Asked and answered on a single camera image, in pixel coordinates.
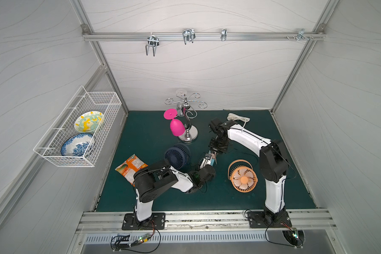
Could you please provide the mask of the metal hook right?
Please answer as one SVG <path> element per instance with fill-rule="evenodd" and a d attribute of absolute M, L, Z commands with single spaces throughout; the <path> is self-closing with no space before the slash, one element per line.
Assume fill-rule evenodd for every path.
<path fill-rule="evenodd" d="M 301 29 L 296 36 L 293 36 L 293 37 L 289 37 L 289 36 L 286 36 L 285 37 L 287 40 L 293 40 L 295 42 L 299 42 L 299 41 L 311 41 L 311 40 L 314 40 L 314 38 L 312 36 L 306 36 L 305 35 L 305 30 L 304 29 Z"/>

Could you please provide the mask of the double metal hook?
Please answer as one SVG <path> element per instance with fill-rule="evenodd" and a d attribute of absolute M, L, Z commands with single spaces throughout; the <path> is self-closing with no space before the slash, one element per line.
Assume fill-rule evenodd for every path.
<path fill-rule="evenodd" d="M 188 28 L 183 30 L 182 32 L 184 44 L 187 45 L 188 43 L 194 43 L 194 40 L 196 38 L 195 30 Z"/>
<path fill-rule="evenodd" d="M 150 54 L 150 50 L 152 50 L 152 55 L 156 55 L 157 47 L 159 46 L 159 38 L 155 36 L 150 36 L 147 38 L 147 44 L 145 46 L 146 55 Z"/>

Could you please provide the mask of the double metal hook middle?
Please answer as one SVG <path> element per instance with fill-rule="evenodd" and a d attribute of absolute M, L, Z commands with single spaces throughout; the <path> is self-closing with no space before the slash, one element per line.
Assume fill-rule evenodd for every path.
<path fill-rule="evenodd" d="M 188 28 L 183 30 L 182 32 L 184 44 L 187 45 L 188 43 L 194 43 L 194 40 L 196 38 L 195 30 Z"/>

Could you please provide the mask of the chrome glass holder stand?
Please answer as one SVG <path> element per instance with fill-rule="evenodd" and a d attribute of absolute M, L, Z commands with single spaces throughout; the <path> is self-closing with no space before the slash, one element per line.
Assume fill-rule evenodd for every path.
<path fill-rule="evenodd" d="M 187 115 L 187 112 L 189 111 L 192 106 L 189 104 L 189 102 L 197 102 L 199 103 L 200 109 L 205 109 L 207 107 L 207 104 L 203 101 L 198 100 L 189 100 L 188 96 L 186 95 L 186 91 L 179 90 L 176 93 L 176 96 L 180 99 L 179 101 L 174 101 L 173 98 L 168 98 L 165 100 L 166 105 L 173 105 L 176 104 L 176 110 L 178 117 L 177 119 L 181 120 L 182 123 L 185 126 L 185 133 L 181 136 L 177 137 L 181 142 L 184 143 L 190 143 L 194 141 L 198 136 L 198 130 L 195 126 L 192 126 L 191 119 L 195 117 L 189 117 Z"/>

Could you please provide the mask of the navy blue desk fan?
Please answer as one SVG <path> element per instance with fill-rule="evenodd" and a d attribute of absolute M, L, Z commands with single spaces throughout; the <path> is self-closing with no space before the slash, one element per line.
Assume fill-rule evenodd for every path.
<path fill-rule="evenodd" d="M 164 154 L 170 165 L 179 170 L 191 162 L 191 151 L 185 144 L 175 144 Z"/>

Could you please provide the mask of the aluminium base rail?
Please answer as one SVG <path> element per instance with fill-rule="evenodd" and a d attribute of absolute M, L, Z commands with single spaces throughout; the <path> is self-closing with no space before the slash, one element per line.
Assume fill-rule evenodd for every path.
<path fill-rule="evenodd" d="M 165 232 L 251 231 L 245 210 L 166 211 Z M 298 230 L 335 230 L 337 225 L 324 208 L 287 210 L 293 228 Z M 127 212 L 85 212 L 76 233 L 121 233 Z M 287 228 L 269 228 L 286 230 Z"/>

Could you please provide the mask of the blue white patterned plate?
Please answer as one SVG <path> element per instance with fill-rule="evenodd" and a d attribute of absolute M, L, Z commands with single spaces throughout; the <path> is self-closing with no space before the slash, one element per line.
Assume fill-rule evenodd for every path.
<path fill-rule="evenodd" d="M 90 133 L 80 133 L 64 142 L 60 149 L 62 156 L 83 157 L 90 155 L 95 147 L 95 140 Z"/>

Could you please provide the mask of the orange snack packet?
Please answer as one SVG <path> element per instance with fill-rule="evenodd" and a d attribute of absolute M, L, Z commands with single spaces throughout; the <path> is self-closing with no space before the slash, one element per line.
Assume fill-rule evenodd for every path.
<path fill-rule="evenodd" d="M 139 157 L 133 154 L 124 163 L 117 166 L 115 171 L 120 173 L 131 184 L 134 184 L 134 175 L 139 170 L 146 168 L 148 165 L 144 163 Z"/>

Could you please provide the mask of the orange desk fan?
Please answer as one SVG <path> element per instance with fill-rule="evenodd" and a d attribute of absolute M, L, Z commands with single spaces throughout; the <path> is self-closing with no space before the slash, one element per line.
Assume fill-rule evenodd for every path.
<path fill-rule="evenodd" d="M 258 183 L 258 178 L 253 170 L 253 166 L 244 159 L 235 160 L 229 165 L 228 180 L 230 180 L 232 186 L 241 193 L 252 191 Z"/>

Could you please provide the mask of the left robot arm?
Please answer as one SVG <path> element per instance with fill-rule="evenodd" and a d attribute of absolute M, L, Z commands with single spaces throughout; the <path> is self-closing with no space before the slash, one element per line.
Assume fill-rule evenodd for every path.
<path fill-rule="evenodd" d="M 198 170 L 184 173 L 174 168 L 168 159 L 163 159 L 135 173 L 134 214 L 137 222 L 144 222 L 151 218 L 153 201 L 169 189 L 174 188 L 186 194 L 193 194 L 200 190 L 215 177 L 215 161 L 215 157 L 208 153 L 202 159 Z"/>

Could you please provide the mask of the single metal hook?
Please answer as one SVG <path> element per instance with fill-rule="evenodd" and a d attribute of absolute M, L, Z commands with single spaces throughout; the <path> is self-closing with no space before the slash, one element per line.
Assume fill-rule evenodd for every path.
<path fill-rule="evenodd" d="M 221 30 L 221 41 L 224 42 L 226 41 L 227 38 L 227 29 L 222 29 Z"/>

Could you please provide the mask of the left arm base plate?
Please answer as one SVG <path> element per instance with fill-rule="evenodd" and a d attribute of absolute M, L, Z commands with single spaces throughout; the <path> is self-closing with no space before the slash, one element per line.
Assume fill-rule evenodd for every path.
<path fill-rule="evenodd" d="M 165 213 L 153 213 L 150 218 L 139 221 L 134 213 L 128 213 L 124 216 L 122 230 L 163 230 L 166 222 Z"/>

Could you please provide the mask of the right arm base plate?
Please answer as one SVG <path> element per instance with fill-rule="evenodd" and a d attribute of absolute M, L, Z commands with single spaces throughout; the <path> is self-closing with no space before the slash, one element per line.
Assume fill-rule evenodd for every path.
<path fill-rule="evenodd" d="M 248 220 L 249 227 L 253 229 L 293 227 L 289 214 L 285 209 L 282 209 L 279 213 L 273 213 L 268 210 L 246 210 L 244 216 Z"/>

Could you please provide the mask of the yellow green patterned plate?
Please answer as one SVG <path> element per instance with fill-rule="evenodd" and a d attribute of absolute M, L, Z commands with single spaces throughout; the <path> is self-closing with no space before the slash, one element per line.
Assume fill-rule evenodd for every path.
<path fill-rule="evenodd" d="M 103 116 L 99 111 L 86 112 L 75 120 L 74 129 L 79 133 L 94 133 L 102 124 Z"/>

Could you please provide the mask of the pink wine glass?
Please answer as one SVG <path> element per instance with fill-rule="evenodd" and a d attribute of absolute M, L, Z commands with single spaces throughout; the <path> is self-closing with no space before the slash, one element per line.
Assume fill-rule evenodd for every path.
<path fill-rule="evenodd" d="M 178 114 L 176 109 L 168 109 L 164 112 L 164 118 L 166 120 L 170 120 L 169 126 L 170 126 L 171 133 L 174 136 L 179 137 L 185 133 L 186 129 L 182 121 L 177 119 L 177 117 L 178 117 Z"/>

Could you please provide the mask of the double metal hook left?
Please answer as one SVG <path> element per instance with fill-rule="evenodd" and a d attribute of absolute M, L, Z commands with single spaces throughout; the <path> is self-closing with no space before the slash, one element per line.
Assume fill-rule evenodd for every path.
<path fill-rule="evenodd" d="M 150 54 L 150 50 L 152 50 L 152 55 L 156 55 L 157 47 L 159 46 L 159 38 L 155 36 L 150 36 L 147 38 L 147 44 L 145 46 L 146 55 Z"/>

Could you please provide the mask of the aluminium top rail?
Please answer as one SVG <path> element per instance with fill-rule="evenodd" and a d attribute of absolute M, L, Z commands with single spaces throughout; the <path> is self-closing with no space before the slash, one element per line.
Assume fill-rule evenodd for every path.
<path fill-rule="evenodd" d="M 296 36 L 298 31 L 293 32 L 229 32 L 227 31 L 226 41 L 293 41 L 287 40 L 285 37 Z M 194 42 L 199 41 L 221 41 L 221 31 L 219 32 L 195 32 L 196 38 Z M 324 40 L 327 35 L 325 33 L 305 32 L 306 36 L 312 36 L 314 40 Z M 156 32 L 156 33 L 90 33 L 83 35 L 85 41 L 95 42 L 147 42 L 147 38 L 155 36 L 159 38 L 159 42 L 184 42 L 182 32 Z"/>

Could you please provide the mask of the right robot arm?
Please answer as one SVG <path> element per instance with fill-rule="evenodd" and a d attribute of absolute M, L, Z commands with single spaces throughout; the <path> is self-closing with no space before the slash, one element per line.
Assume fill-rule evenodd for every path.
<path fill-rule="evenodd" d="M 209 127 L 217 135 L 210 141 L 211 151 L 226 153 L 232 140 L 259 157 L 259 169 L 266 183 L 264 218 L 268 223 L 278 220 L 285 213 L 285 181 L 290 166 L 284 158 L 287 153 L 284 142 L 263 138 L 231 120 L 221 122 L 215 118 Z"/>

